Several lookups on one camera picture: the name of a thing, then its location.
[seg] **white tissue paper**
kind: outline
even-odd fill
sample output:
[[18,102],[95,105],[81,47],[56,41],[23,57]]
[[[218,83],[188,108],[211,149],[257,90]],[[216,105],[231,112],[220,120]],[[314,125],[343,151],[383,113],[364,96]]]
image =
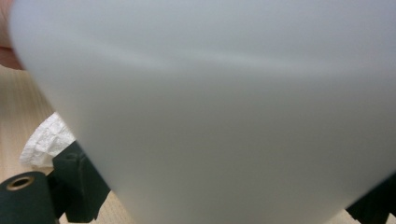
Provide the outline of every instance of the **white tissue paper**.
[[52,158],[73,143],[76,138],[64,121],[53,113],[44,120],[27,141],[20,156],[20,163],[37,167],[51,167]]

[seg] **beige floor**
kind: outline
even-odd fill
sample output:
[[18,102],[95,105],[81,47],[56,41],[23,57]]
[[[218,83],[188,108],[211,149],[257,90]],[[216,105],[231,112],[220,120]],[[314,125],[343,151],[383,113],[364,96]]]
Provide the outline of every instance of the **beige floor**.
[[[26,72],[6,69],[0,65],[0,182],[13,175],[31,171],[18,159],[27,139],[53,109],[37,90]],[[64,217],[61,223],[67,223]],[[114,193],[104,203],[99,218],[93,223],[133,223]],[[353,224],[347,212],[340,211],[326,224]],[[388,224],[396,224],[391,217]]]

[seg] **wooden surface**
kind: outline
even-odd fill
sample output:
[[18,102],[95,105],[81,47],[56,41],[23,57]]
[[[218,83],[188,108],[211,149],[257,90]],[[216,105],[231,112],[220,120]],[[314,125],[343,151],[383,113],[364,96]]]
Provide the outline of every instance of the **wooden surface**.
[[[53,109],[38,91],[29,74],[6,69],[0,65],[0,181],[14,175],[32,171],[19,164],[21,151],[35,128]],[[67,223],[65,217],[61,223]],[[110,193],[93,223],[133,223],[114,193]],[[354,224],[345,212],[340,212],[326,224]],[[388,224],[396,224],[391,217]]]

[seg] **translucent white material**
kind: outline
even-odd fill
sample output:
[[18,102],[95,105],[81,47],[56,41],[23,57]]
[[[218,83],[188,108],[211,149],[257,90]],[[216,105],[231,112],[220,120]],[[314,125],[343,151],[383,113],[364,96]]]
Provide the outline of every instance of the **translucent white material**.
[[396,1],[17,1],[24,66],[138,224],[318,224],[396,169]]

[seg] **crumpled white paper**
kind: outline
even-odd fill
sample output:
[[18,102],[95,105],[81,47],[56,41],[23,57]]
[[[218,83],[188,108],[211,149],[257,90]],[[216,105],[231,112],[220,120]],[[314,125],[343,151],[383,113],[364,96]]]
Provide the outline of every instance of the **crumpled white paper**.
[[51,167],[52,158],[73,143],[76,138],[64,121],[53,113],[44,120],[27,141],[20,156],[20,163],[37,167]]

